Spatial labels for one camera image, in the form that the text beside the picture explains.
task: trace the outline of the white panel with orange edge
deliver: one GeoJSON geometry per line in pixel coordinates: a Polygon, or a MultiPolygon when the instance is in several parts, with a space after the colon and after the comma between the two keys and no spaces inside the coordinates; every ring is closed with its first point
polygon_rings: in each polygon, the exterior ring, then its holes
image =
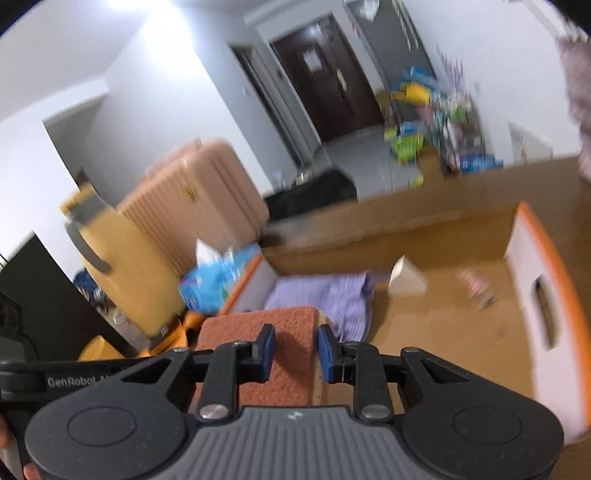
{"type": "Polygon", "coordinates": [[[517,209],[505,258],[530,344],[535,399],[573,443],[591,427],[591,334],[556,247],[527,203],[517,209]]]}
{"type": "Polygon", "coordinates": [[[277,280],[279,274],[269,265],[262,253],[257,253],[246,265],[218,315],[262,310],[277,280]]]}

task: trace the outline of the door handle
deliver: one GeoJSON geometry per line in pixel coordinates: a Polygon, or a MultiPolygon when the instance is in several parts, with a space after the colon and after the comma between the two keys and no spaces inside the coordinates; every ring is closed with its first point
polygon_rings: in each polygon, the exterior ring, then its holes
{"type": "Polygon", "coordinates": [[[343,89],[344,92],[347,91],[347,80],[345,80],[345,76],[340,69],[336,70],[336,77],[339,79],[340,87],[343,89]]]}

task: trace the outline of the dark wooden door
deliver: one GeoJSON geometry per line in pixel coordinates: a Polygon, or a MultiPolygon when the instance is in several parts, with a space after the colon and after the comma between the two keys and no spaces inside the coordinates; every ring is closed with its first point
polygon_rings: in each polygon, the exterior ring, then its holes
{"type": "Polygon", "coordinates": [[[323,142],[382,123],[369,83],[333,17],[272,46],[323,142]]]}

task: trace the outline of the orange sponge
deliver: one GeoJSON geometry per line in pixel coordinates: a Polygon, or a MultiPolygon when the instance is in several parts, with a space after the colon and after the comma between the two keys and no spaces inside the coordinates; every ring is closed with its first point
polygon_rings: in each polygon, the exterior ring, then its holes
{"type": "MultiPolygon", "coordinates": [[[[263,324],[275,326],[275,356],[265,384],[240,386],[240,405],[302,407],[312,405],[314,388],[314,331],[319,313],[312,307],[237,313],[207,319],[198,350],[215,349],[234,340],[255,340],[263,324]]],[[[197,385],[198,398],[201,385],[197,385]]]]}

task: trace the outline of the pink fuzzy fabric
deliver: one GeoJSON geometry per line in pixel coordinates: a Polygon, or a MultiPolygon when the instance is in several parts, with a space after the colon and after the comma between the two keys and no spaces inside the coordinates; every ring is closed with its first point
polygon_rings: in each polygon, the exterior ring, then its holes
{"type": "Polygon", "coordinates": [[[570,113],[581,124],[580,172],[591,182],[591,43],[560,40],[558,46],[566,74],[570,113]]]}
{"type": "MultiPolygon", "coordinates": [[[[312,307],[212,317],[203,324],[197,350],[215,349],[235,340],[255,340],[263,324],[271,323],[275,326],[271,378],[265,384],[242,385],[240,405],[312,405],[317,322],[318,311],[312,307]]],[[[195,398],[200,387],[198,384],[195,398]]]]}

